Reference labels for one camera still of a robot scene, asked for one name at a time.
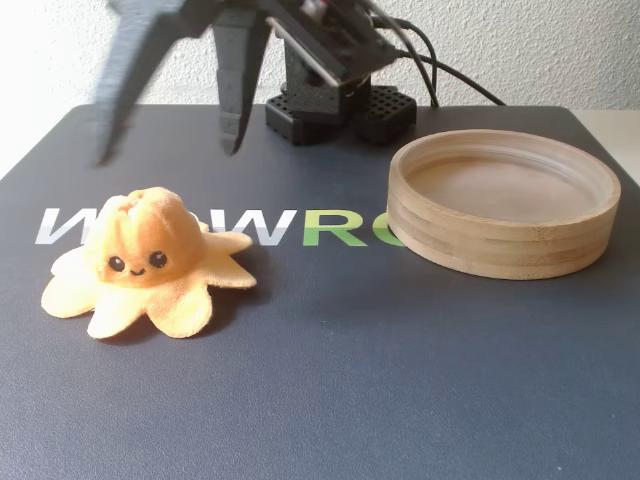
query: printed logo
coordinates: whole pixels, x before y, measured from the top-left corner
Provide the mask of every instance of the printed logo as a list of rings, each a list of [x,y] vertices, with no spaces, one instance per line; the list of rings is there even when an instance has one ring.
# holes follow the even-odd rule
[[[58,221],[59,214],[59,208],[47,208],[45,210],[40,229],[36,236],[36,245],[52,245],[80,223],[82,223],[82,237],[80,241],[84,245],[96,221],[98,210],[95,208],[83,208],[56,228],[56,224],[61,223]],[[262,210],[246,210],[231,231],[244,232],[249,224],[253,223],[258,237],[258,243],[263,246],[274,247],[280,244],[280,241],[287,233],[297,214],[298,210],[283,211],[273,230],[269,231]],[[192,215],[196,219],[198,218],[195,214],[192,213]],[[224,210],[211,210],[210,215],[211,231],[228,231]],[[302,244],[305,247],[317,247],[320,245],[321,234],[334,235],[350,247],[367,246],[367,244],[353,232],[353,230],[360,228],[364,223],[362,216],[356,212],[351,210],[306,210],[304,216]],[[323,217],[343,217],[345,221],[337,225],[329,224],[323,221]],[[397,247],[404,246],[404,244],[389,231],[386,213],[378,215],[373,222],[372,229],[376,238],[381,242]]]

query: plush toy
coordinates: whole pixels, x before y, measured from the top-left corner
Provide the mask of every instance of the plush toy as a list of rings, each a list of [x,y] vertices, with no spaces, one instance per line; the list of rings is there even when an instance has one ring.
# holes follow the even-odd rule
[[[59,318],[94,310],[94,338],[113,336],[144,314],[170,337],[189,337],[211,318],[207,285],[256,285],[231,258],[251,243],[242,233],[209,233],[164,188],[112,197],[85,245],[53,264],[42,307]]]

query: wooden tray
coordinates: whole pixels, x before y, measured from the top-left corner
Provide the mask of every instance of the wooden tray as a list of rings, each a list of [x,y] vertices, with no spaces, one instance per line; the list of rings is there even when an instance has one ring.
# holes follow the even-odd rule
[[[389,226],[437,264],[493,278],[550,278],[597,260],[620,183],[595,157],[547,138],[463,130],[393,157]]]

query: mouse pad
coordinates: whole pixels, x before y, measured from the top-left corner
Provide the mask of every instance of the mouse pad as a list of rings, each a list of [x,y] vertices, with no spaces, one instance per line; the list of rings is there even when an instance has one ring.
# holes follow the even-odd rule
[[[346,133],[294,148],[256,107],[228,158],[210,106],[145,106],[120,156],[71,111],[0,181],[0,478],[631,479],[640,471],[640,190],[567,110],[421,109],[394,145]],[[566,277],[512,282],[434,265],[388,231],[393,153],[467,128],[582,148],[622,183],[610,247]],[[142,318],[96,341],[40,307],[107,198],[162,186],[255,289],[169,338]]]

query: green letter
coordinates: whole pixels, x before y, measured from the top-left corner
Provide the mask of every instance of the green letter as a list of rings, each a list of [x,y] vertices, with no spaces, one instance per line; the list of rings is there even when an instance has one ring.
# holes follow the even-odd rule
[[[347,219],[342,225],[320,225],[322,215],[339,215]],[[349,210],[307,210],[304,219],[305,247],[317,247],[320,243],[320,232],[331,232],[350,247],[366,247],[367,244],[356,238],[349,230],[362,225],[362,217]]]
[[[387,222],[386,213],[379,215],[378,218],[376,218],[373,221],[373,233],[375,233],[376,237],[378,237],[384,243],[388,243],[389,245],[395,245],[397,247],[404,247],[404,243],[398,240],[389,231],[389,223]]]

